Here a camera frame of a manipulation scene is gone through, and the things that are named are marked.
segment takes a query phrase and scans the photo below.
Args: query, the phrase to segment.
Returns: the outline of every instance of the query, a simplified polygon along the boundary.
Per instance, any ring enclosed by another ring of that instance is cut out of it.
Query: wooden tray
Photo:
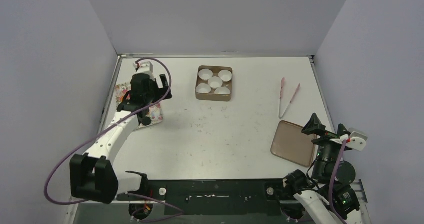
[[[278,123],[274,140],[271,145],[271,153],[309,167],[312,163],[315,153],[316,134],[306,135],[302,133],[302,126],[282,120]]]
[[[196,98],[200,99],[200,100],[211,100],[211,101],[230,101],[231,100],[231,95],[233,93],[233,80],[234,80],[234,74],[233,74],[233,69],[230,67],[220,67],[220,66],[206,66],[206,65],[202,65],[198,68],[197,74],[199,73],[200,70],[202,69],[210,69],[213,72],[213,75],[218,77],[218,73],[221,70],[228,70],[231,72],[232,74],[232,79],[228,82],[224,82],[222,84],[222,87],[227,87],[230,90],[230,94],[215,94],[214,91],[215,89],[212,89],[209,93],[198,93],[196,92],[196,87],[201,84],[201,83],[205,83],[207,84],[208,81],[204,81],[202,80],[199,75],[197,75],[197,82],[196,82],[196,86],[194,87],[194,92],[196,93]]]

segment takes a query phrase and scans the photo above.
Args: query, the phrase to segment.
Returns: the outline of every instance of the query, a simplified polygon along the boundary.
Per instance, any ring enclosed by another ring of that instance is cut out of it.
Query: gray wall
[[[373,223],[423,223],[424,0],[347,0],[316,56],[335,123],[369,134],[346,158]]]
[[[346,0],[90,0],[118,53],[315,54]]]
[[[116,58],[88,0],[0,0],[0,223],[62,223],[44,181],[96,133]],[[70,196],[68,164],[50,192]]]

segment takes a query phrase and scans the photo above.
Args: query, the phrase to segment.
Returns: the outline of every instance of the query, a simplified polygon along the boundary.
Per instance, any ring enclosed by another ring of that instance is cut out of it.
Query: screw
[[[159,188],[159,194],[161,196],[165,195],[167,193],[167,189],[166,188]]]
[[[268,193],[268,195],[273,195],[274,194],[274,188],[272,188],[272,187],[267,188],[266,193]]]

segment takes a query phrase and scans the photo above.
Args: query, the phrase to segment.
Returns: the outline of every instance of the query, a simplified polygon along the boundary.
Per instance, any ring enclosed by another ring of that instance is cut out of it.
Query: brown tray
[[[212,89],[209,93],[198,93],[196,92],[196,87],[201,84],[201,83],[208,83],[208,81],[204,81],[202,80],[198,73],[200,70],[202,69],[210,69],[213,73],[214,76],[218,77],[218,73],[221,70],[228,70],[231,72],[232,74],[232,79],[228,82],[224,82],[222,84],[223,87],[227,87],[230,90],[230,94],[214,94],[215,89]],[[233,93],[233,80],[234,80],[234,74],[233,74],[233,69],[230,67],[221,67],[221,66],[206,66],[206,65],[202,65],[198,68],[197,71],[197,82],[196,82],[196,86],[194,87],[194,92],[196,93],[196,98],[200,99],[200,100],[211,100],[211,101],[230,101],[231,100],[231,95]]]
[[[280,121],[272,141],[271,153],[309,167],[315,153],[315,144],[312,139],[316,139],[316,134],[306,135],[302,133],[302,126],[288,121]]]

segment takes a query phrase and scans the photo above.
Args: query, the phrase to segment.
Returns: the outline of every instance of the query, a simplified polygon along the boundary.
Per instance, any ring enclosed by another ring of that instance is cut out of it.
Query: black base
[[[244,215],[262,213],[282,215],[275,196],[266,189],[280,189],[282,179],[233,179],[233,180],[149,180],[150,190],[144,195],[166,200],[185,211],[186,215]],[[166,195],[159,194],[159,188],[166,188]],[[294,200],[284,193],[280,200]],[[142,200],[126,194],[117,200]],[[179,211],[166,207],[165,215]]]

